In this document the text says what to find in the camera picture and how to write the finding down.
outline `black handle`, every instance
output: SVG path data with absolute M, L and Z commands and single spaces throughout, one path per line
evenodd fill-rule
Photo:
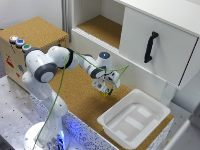
M 151 54 L 151 49 L 153 46 L 153 39 L 157 38 L 159 36 L 158 33 L 156 32 L 152 32 L 152 36 L 149 38 L 148 44 L 147 44 L 147 49 L 146 49 L 146 53 L 144 56 L 144 63 L 148 63 L 150 60 L 152 60 L 152 57 L 150 56 Z

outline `brown box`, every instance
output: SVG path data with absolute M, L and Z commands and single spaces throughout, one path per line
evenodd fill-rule
M 26 72 L 24 53 L 9 43 L 9 38 L 17 35 L 26 44 L 40 48 L 46 53 L 50 47 L 59 45 L 69 47 L 69 36 L 66 32 L 49 22 L 36 17 L 0 31 L 0 51 L 6 74 L 22 86 L 22 75 Z

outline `brown work surface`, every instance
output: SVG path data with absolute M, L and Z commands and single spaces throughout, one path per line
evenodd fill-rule
M 19 39 L 25 40 L 27 44 L 38 48 L 68 36 L 66 32 L 40 17 L 32 18 L 0 31 L 0 37 L 7 42 L 9 42 L 9 38 L 12 35 L 17 35 Z
M 59 89 L 61 76 L 62 71 L 59 70 L 55 78 L 50 82 L 56 92 Z M 103 97 L 91 84 L 92 79 L 81 67 L 78 66 L 74 70 L 67 70 L 65 71 L 60 96 L 65 100 L 73 114 L 119 149 L 123 149 L 105 134 L 103 127 L 97 122 L 97 118 L 131 92 L 131 89 L 121 85 L 119 89 L 114 90 L 111 96 Z M 172 119 L 173 115 L 170 114 L 136 150 L 145 150 Z
M 119 48 L 122 25 L 112 20 L 109 20 L 103 16 L 98 16 L 83 24 L 78 25 L 78 28 L 89 34 L 92 34 L 93 36 L 116 48 Z

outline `white plastic tray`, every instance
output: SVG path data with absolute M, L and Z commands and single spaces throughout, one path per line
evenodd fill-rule
M 169 108 L 135 89 L 97 120 L 118 144 L 135 149 L 169 113 Z

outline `cabinet door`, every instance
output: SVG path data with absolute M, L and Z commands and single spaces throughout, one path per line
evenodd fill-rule
M 152 32 L 152 60 L 144 63 Z M 197 37 L 130 8 L 125 9 L 119 53 L 156 75 L 179 85 Z

